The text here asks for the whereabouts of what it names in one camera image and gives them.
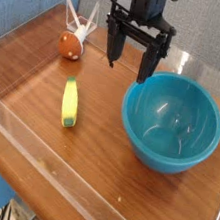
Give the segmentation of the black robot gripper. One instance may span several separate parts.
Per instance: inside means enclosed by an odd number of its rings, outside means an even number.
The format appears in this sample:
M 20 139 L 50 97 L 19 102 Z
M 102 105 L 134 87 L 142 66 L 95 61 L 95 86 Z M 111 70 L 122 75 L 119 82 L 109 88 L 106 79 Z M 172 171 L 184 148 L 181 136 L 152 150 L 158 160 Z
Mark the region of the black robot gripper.
M 163 18 L 167 0 L 111 0 L 108 14 L 107 57 L 109 65 L 120 59 L 126 37 L 147 46 L 136 81 L 142 84 L 154 72 L 160 57 L 165 58 L 177 33 Z

